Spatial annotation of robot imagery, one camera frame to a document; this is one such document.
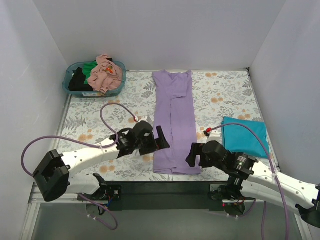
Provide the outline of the purple t shirt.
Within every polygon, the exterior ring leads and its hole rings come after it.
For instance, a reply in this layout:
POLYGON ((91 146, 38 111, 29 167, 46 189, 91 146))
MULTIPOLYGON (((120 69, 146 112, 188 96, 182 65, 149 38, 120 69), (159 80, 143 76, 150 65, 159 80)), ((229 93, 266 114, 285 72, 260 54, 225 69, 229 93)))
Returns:
POLYGON ((168 175, 198 175, 200 167, 190 167, 186 158, 192 144, 198 141, 192 71, 170 73, 166 70, 152 73, 155 82, 154 126, 162 128, 169 148, 156 151, 153 171, 168 175))

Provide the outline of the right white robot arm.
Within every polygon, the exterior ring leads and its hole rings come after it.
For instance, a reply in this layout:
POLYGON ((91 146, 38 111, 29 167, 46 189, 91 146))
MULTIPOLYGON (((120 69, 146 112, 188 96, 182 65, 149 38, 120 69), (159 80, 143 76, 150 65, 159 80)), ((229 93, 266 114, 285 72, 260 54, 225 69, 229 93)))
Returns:
POLYGON ((231 153, 217 141, 193 143, 186 158, 190 167, 217 168, 229 176, 213 191, 216 200, 262 200, 287 209, 309 225, 320 226, 320 187, 292 178, 243 152, 231 153))

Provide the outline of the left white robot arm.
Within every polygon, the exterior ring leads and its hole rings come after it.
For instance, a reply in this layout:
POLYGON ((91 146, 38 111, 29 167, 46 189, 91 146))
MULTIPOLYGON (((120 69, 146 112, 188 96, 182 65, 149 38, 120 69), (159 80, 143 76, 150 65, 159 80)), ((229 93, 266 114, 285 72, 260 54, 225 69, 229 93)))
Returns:
POLYGON ((170 148, 162 127, 140 120, 133 128, 124 128, 102 142, 75 151, 49 151, 32 176, 45 202, 53 202, 65 193, 80 194, 79 200, 106 201, 114 197, 115 188, 108 186, 98 173, 78 178, 76 175, 95 165, 116 160, 138 151, 141 156, 170 148))

